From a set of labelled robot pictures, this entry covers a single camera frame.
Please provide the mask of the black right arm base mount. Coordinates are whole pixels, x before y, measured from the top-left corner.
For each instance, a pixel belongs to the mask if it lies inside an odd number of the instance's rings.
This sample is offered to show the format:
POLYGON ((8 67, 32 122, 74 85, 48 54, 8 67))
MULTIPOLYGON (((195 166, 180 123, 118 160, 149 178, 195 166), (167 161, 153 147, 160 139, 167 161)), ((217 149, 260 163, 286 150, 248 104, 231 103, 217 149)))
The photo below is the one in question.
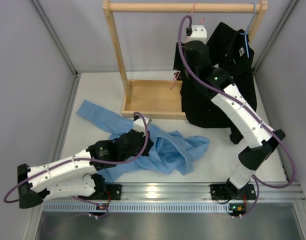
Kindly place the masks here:
POLYGON ((211 199, 214 201, 255 200, 256 191, 253 184, 246 184, 237 189, 230 182, 210 185, 211 199))

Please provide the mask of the pink wire hanger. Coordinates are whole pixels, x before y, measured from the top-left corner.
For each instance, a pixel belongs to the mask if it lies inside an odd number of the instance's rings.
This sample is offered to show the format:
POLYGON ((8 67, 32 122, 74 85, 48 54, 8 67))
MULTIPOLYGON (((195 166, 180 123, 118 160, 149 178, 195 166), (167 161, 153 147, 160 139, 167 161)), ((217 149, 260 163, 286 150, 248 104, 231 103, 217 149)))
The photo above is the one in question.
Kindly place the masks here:
MULTIPOLYGON (((187 54, 186 54, 187 50, 185 49, 185 47, 190 47, 192 44, 202 44, 202 46, 204 47, 206 46, 206 40, 207 40, 207 31, 203 25, 205 18, 203 17, 197 25, 192 25, 193 13, 195 11, 196 4, 197 2, 194 2, 191 7, 190 17, 188 19, 189 25, 185 29, 187 39, 186 41, 181 42, 182 51, 183 51, 184 56, 186 57, 185 60, 187 63, 189 63, 189 59, 187 57, 187 54)), ((181 76, 181 74, 184 74, 185 71, 187 70, 185 65, 182 62, 177 44, 176 44, 176 50, 175 50, 173 69, 176 70, 176 72, 174 73, 174 77, 172 79, 172 82, 169 88, 170 90, 173 89, 175 82, 177 80, 184 78, 183 76, 181 76)))

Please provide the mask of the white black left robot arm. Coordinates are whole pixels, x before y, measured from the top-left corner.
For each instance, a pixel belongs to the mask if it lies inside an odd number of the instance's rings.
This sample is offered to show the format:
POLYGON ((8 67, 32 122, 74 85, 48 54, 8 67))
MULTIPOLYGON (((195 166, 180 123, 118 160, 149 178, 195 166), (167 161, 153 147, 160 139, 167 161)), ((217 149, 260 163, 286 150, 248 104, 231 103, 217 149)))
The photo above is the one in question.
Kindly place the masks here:
POLYGON ((17 167, 20 209, 29 209, 56 198, 78 196, 102 199, 106 195, 105 178, 99 171, 135 157, 147 157, 154 145, 150 132, 131 129, 113 140, 100 140, 71 157, 40 166, 17 167))

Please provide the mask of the light blue shirt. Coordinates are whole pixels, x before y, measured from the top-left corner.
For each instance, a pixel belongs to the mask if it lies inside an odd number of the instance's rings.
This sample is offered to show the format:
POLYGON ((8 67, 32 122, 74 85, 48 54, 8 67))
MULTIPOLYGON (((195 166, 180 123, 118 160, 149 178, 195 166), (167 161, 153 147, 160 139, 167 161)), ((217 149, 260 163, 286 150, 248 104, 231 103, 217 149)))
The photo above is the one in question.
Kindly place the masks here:
MULTIPOLYGON (((120 137, 133 127, 133 120, 87 100, 83 101, 76 114, 100 130, 109 133, 110 140, 120 137)), ((100 170, 98 173, 107 182, 115 182, 125 173, 140 170, 167 175, 176 170, 181 175, 187 175, 194 171, 194 161, 205 155, 210 144, 210 140, 204 136, 196 135, 185 138, 177 130, 165 132, 154 124, 150 125, 148 130, 153 142, 149 156, 140 156, 131 163, 100 170)))

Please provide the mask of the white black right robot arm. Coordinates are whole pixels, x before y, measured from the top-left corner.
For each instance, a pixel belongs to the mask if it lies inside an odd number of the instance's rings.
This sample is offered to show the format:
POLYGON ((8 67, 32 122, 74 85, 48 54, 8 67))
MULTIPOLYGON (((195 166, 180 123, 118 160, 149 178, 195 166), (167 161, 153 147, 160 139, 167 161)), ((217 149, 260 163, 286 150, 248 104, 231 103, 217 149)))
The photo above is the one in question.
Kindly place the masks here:
POLYGON ((222 67, 208 64, 208 52, 208 46, 200 40, 178 41, 174 68, 219 108, 246 140, 247 147, 238 154, 239 163, 223 186, 224 193, 230 199, 236 199, 286 135, 283 130, 274 130, 260 119, 240 93, 233 76, 222 67))

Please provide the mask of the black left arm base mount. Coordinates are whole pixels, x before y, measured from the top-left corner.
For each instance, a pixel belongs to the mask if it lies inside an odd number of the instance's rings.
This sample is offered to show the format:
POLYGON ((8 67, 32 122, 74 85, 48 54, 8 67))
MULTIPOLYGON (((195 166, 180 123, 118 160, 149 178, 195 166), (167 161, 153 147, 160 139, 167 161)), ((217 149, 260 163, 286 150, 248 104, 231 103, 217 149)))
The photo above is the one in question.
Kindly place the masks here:
POLYGON ((106 185, 106 192, 103 194, 101 193, 93 193, 90 196, 82 196, 78 195, 78 198, 81 198, 83 200, 113 200, 113 201, 119 201, 121 199, 122 194, 122 185, 121 184, 107 184, 106 185))

